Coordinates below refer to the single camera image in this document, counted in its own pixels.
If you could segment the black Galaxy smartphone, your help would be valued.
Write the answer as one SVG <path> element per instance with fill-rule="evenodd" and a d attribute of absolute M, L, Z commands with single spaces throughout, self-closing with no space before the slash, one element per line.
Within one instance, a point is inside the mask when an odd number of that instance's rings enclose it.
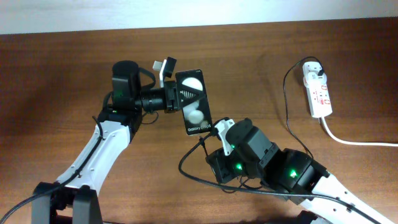
<path fill-rule="evenodd" d="M 211 130 L 212 118 L 206 93 L 203 73 L 200 69 L 177 72 L 177 93 L 179 90 L 200 90 L 204 97 L 196 101 L 181 101 L 186 133 L 189 136 Z"/>

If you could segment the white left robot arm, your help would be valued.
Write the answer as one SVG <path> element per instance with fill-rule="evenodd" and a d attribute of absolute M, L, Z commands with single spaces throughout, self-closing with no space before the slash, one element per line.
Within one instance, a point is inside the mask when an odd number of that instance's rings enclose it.
<path fill-rule="evenodd" d="M 211 128 L 203 72 L 175 73 L 176 62 L 172 57 L 154 62 L 158 78 L 130 60 L 113 65 L 113 89 L 94 118 L 91 139 L 54 183 L 36 186 L 32 223 L 102 223 L 100 189 L 116 159 L 132 143 L 144 116 L 182 111 L 188 135 Z"/>

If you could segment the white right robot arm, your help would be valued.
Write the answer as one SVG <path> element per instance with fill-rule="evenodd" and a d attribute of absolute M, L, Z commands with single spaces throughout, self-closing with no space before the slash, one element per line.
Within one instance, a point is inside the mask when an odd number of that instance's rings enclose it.
<path fill-rule="evenodd" d="M 285 199 L 330 223 L 390 223 L 306 153 L 280 150 L 250 119 L 235 123 L 224 118 L 211 132 L 222 143 L 206 159 L 218 183 L 236 177 L 259 179 L 265 188 L 282 192 Z"/>

